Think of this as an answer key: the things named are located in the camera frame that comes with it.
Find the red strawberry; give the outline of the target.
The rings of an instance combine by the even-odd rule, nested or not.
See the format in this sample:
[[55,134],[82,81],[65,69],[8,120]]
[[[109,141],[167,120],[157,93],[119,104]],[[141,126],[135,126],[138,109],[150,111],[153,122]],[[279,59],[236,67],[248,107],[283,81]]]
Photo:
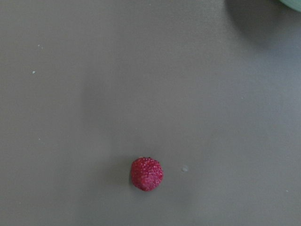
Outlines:
[[130,177],[136,188],[149,192],[161,184],[164,172],[159,161],[150,157],[140,157],[132,162]]

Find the light green bowl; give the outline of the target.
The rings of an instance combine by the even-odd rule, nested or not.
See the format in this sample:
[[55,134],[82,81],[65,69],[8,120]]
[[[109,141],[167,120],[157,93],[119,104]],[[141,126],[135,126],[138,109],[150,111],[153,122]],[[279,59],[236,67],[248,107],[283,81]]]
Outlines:
[[289,8],[301,12],[301,0],[279,0]]

